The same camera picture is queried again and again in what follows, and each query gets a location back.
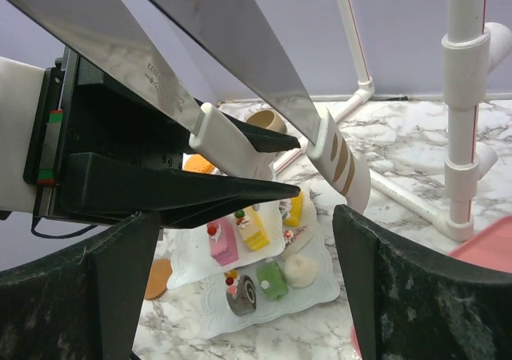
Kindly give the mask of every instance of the orange pastry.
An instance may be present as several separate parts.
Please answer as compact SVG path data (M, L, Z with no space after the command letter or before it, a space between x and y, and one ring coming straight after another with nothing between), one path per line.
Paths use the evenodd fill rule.
M198 174L211 174L214 169L215 166L200 154L190 156L183 168L187 172L196 172Z
M169 280L172 273L173 270L170 267L169 259L161 258L155 260L151 266L150 276L147 280L144 299L154 300L162 296L167 291L167 280Z

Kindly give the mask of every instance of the pink cake slice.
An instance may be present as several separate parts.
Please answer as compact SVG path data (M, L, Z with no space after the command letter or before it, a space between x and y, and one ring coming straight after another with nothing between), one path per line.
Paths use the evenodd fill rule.
M220 218L207 225L210 255L221 266L238 260L238 248L233 225L227 218Z

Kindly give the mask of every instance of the scalloped plate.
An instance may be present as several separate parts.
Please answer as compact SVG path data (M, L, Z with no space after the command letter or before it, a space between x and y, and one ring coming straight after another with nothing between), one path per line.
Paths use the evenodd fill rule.
M270 244L253 252L235 233L238 246L238 260L228 266L220 266L210 256L210 245L206 226L199 226L192 230L180 230L176 234L176 250L171 255L173 274L167 281L167 289L175 290L185 284L199 282L215 274L223 274L240 266L247 266L253 262L276 256L285 249L285 240L282 236L282 218L279 213L278 202L264 202L260 205L259 216L269 235Z
M316 219L316 209L309 195L305 199L303 217L309 215L308 221L302 221L302 225L316 230L315 236L300 251L301 254L311 257L318 265L318 276L314 283L307 288L296 289L289 287L288 294L278 302L266 299L261 288L256 285L257 309L252 314L236 316L229 308L226 300L226 285L223 274L215 275L205 281L202 293L202 336L213 338L220 334L243 330L253 324L269 322L284 314L295 314L306 310L321 302L335 300L340 294L340 286L333 274L332 259L324 244L324 236ZM280 257L274 258L282 268L284 261ZM238 270L240 274L247 274L256 283L256 268L259 263L254 263Z

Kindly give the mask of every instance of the pink plate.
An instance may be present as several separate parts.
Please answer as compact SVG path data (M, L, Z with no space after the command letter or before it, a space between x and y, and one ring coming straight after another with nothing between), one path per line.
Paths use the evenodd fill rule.
M476 266L512 274L512 216L500 218L450 252L450 256ZM361 356L354 327L352 345Z

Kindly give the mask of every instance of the red cherry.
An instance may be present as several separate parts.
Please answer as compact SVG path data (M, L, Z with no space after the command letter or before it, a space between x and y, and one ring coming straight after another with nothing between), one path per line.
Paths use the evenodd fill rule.
M217 227L214 225L208 226L208 235L209 236L215 236L217 233Z

